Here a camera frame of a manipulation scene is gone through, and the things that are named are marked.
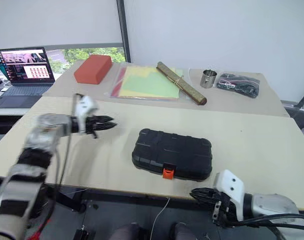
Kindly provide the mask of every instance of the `orange latch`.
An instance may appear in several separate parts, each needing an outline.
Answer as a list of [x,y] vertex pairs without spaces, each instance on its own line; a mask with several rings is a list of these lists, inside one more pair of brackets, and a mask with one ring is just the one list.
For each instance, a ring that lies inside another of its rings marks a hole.
[[163,168],[163,178],[164,179],[173,179],[174,170]]

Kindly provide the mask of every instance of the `stainless steel cup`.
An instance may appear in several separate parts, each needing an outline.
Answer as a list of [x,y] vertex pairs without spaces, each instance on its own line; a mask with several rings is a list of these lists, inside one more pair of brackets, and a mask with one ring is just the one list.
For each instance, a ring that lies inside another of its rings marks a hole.
[[211,69],[204,70],[202,73],[200,86],[205,89],[212,88],[216,76],[217,76],[217,72]]

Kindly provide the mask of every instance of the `black toolbox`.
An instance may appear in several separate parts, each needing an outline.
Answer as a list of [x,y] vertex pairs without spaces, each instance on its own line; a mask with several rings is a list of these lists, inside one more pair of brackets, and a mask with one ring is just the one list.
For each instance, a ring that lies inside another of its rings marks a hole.
[[145,128],[139,132],[132,161],[137,168],[162,174],[166,179],[202,181],[212,171],[211,143],[205,138]]

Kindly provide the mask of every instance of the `floor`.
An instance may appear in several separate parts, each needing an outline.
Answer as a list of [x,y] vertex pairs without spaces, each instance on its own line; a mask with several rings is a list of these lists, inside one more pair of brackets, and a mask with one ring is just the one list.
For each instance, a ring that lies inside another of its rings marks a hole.
[[[69,188],[62,192],[69,193]],[[94,240],[108,240],[114,230],[129,224],[138,223],[141,227],[151,230],[155,217],[162,209],[157,206],[136,205],[108,201],[86,202],[85,213],[73,212],[63,206],[57,205],[54,214],[44,229],[42,240],[69,240],[73,239],[77,229],[84,225]],[[48,210],[47,204],[42,215],[32,222],[32,227],[27,231],[31,236],[39,227]],[[152,239],[169,239],[169,230],[173,223],[184,222],[199,240],[276,240],[277,238],[265,227],[237,227],[222,229],[212,223],[211,213],[176,208],[166,208],[155,223]]]

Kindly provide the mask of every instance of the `gray pants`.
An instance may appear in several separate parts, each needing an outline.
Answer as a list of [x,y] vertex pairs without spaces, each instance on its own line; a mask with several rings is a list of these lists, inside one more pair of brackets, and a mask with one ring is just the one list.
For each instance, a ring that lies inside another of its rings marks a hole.
[[[137,240],[139,230],[140,226],[137,223],[131,223],[114,231],[109,240]],[[174,237],[175,240],[197,240],[197,237],[182,222],[175,225]]]

